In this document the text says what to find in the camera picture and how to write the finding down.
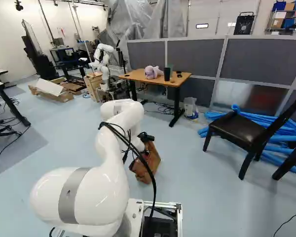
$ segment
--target leather seat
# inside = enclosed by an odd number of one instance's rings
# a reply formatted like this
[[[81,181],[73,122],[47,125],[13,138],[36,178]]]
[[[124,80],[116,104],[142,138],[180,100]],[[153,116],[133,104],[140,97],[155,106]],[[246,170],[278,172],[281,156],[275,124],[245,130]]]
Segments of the leather seat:
[[[250,147],[256,138],[263,134],[266,129],[246,117],[238,115],[235,112],[231,113],[231,116],[227,118],[212,122],[209,127],[218,131],[218,133],[221,132],[227,136],[232,136],[235,140],[239,140],[237,144],[245,143],[246,147]]]

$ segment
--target white wall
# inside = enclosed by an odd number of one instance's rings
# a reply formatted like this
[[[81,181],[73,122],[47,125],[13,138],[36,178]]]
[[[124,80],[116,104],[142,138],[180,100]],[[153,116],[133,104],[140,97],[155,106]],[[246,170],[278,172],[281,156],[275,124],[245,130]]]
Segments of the white wall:
[[[253,11],[258,15],[255,19],[253,35],[264,35],[268,18],[275,0],[191,0],[189,9],[188,36],[215,35],[219,18],[217,35],[233,34],[234,28],[227,26],[228,22],[236,22],[237,16],[243,11]],[[208,23],[209,28],[196,29],[196,24]]]
[[[256,12],[259,0],[191,0],[188,36],[233,34],[228,22],[236,22],[240,12]],[[196,24],[209,24],[208,28],[196,29]]]
[[[43,24],[42,14],[37,0],[22,0],[22,11],[15,9],[14,1],[0,0],[0,68],[8,69],[6,75],[1,76],[4,81],[16,81],[35,74],[36,71],[26,56],[21,36],[25,30],[22,19],[29,22],[34,30],[40,47],[50,57],[50,36],[47,27]],[[65,44],[75,46],[74,33],[76,29],[70,13],[68,3],[41,0],[43,9],[55,38],[61,37],[57,28],[64,28],[66,33]],[[103,30],[106,26],[107,11],[103,7],[78,4],[78,15],[86,40],[94,40],[92,26],[99,26]]]

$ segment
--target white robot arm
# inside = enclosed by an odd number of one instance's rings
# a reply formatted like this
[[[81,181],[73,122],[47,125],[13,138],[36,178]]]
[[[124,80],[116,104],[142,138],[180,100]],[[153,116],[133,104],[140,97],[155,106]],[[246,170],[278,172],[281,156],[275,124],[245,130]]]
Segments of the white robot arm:
[[[110,53],[113,51],[114,48],[112,46],[100,43],[94,53],[94,62],[89,63],[93,69],[103,73],[102,80],[104,83],[109,82],[110,72],[107,65],[109,64]]]
[[[139,151],[144,149],[137,137],[144,116],[141,103],[109,101],[102,105],[101,115],[106,122],[130,129],[133,145]],[[129,201],[122,147],[105,126],[96,136],[95,147],[103,158],[101,166],[53,170],[35,184],[30,201],[38,217],[49,224],[89,237],[111,237],[120,227]]]

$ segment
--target purple stuffed animal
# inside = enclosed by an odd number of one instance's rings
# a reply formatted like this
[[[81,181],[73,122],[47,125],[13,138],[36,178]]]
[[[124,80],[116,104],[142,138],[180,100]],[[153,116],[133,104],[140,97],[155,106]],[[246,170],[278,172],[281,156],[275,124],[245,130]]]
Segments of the purple stuffed animal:
[[[147,79],[156,79],[158,76],[163,76],[163,71],[159,69],[159,66],[147,66],[145,68],[145,76]]]

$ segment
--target black desk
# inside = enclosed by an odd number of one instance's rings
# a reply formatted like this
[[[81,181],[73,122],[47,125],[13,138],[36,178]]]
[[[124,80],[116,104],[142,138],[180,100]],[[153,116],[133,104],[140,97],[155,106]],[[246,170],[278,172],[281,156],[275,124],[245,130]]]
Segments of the black desk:
[[[10,98],[6,95],[6,93],[4,92],[4,84],[2,82],[0,82],[0,96],[2,97],[2,99],[6,102],[6,104],[9,106],[9,108],[11,109],[12,113],[16,116],[16,118],[18,120],[20,120],[22,122],[22,124],[24,126],[30,126],[31,123],[25,118],[23,117],[20,112],[17,110],[17,108],[15,107],[15,105],[12,103],[12,101],[10,100]]]

